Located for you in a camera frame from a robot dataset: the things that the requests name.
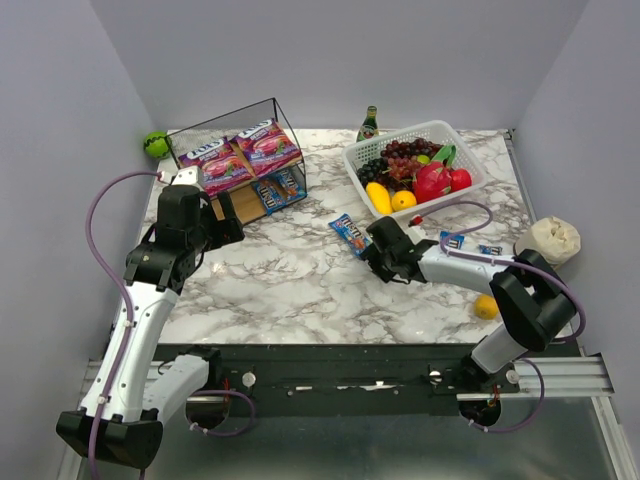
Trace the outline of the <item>blue M&M's candy bag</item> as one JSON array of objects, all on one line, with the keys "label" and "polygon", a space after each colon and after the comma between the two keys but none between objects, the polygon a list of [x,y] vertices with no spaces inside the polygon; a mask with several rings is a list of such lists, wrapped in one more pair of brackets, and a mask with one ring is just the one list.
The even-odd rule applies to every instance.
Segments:
[{"label": "blue M&M's candy bag", "polygon": [[361,258],[364,251],[371,245],[370,238],[363,233],[351,217],[344,213],[328,225],[348,244],[352,253]]},{"label": "blue M&M's candy bag", "polygon": [[465,236],[462,234],[452,234],[448,231],[441,231],[440,240],[444,241],[446,247],[449,249],[461,250],[465,241]]},{"label": "blue M&M's candy bag", "polygon": [[252,187],[261,201],[267,216],[272,215],[286,205],[285,198],[269,178],[254,182]]},{"label": "blue M&M's candy bag", "polygon": [[280,187],[286,193],[288,201],[299,200],[306,197],[305,189],[297,181],[290,169],[282,169],[275,174]]},{"label": "blue M&M's candy bag", "polygon": [[483,255],[500,256],[503,253],[501,246],[479,245],[478,248]]}]

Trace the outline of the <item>purple Fox's candy bag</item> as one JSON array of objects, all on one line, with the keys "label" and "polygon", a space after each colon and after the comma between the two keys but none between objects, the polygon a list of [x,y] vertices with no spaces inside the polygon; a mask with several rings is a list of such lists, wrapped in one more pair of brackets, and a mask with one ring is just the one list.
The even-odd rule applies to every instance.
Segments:
[{"label": "purple Fox's candy bag", "polygon": [[244,161],[226,137],[208,143],[178,157],[183,167],[197,166],[203,175],[203,189],[215,197],[253,178]]},{"label": "purple Fox's candy bag", "polygon": [[263,177],[298,159],[301,151],[274,118],[268,118],[233,137],[254,174]]}]

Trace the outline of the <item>white plastic fruit basket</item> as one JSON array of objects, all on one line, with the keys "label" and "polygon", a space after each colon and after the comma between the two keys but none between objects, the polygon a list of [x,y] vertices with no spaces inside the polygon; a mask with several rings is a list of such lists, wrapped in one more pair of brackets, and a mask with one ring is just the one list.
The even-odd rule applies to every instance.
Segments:
[{"label": "white plastic fruit basket", "polygon": [[376,217],[433,211],[482,189],[479,160],[446,122],[433,120],[346,147],[342,159]]}]

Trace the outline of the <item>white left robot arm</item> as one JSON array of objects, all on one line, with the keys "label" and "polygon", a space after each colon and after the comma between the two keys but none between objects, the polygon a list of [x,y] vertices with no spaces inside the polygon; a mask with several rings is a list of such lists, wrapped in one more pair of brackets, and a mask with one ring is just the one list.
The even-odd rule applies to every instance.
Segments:
[{"label": "white left robot arm", "polygon": [[93,384],[75,411],[60,414],[57,434],[92,469],[99,461],[144,470],[154,460],[165,422],[187,398],[221,379],[221,355],[191,346],[147,382],[161,332],[204,253],[243,240],[230,200],[217,218],[196,186],[171,185],[156,222],[127,255],[119,280],[124,304]]}]

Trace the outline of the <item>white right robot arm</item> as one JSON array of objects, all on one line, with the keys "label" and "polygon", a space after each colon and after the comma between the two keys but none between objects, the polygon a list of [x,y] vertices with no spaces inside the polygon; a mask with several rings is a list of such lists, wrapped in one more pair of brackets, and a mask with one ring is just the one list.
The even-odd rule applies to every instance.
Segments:
[{"label": "white right robot arm", "polygon": [[502,325],[467,355],[463,367],[490,377],[528,352],[541,352],[578,313],[568,288],[536,251],[519,256],[474,255],[420,236],[390,217],[367,228],[362,258],[385,283],[450,284],[491,296]]}]

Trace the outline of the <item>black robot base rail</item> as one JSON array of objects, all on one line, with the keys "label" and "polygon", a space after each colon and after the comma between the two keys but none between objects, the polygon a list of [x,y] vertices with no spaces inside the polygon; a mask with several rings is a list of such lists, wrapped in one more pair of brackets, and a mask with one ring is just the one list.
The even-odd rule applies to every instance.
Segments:
[{"label": "black robot base rail", "polygon": [[210,361],[206,383],[186,406],[212,423],[225,416],[346,417],[402,414],[455,416],[464,401],[519,392],[508,363],[475,375],[469,344],[160,345],[154,361],[181,354]]}]

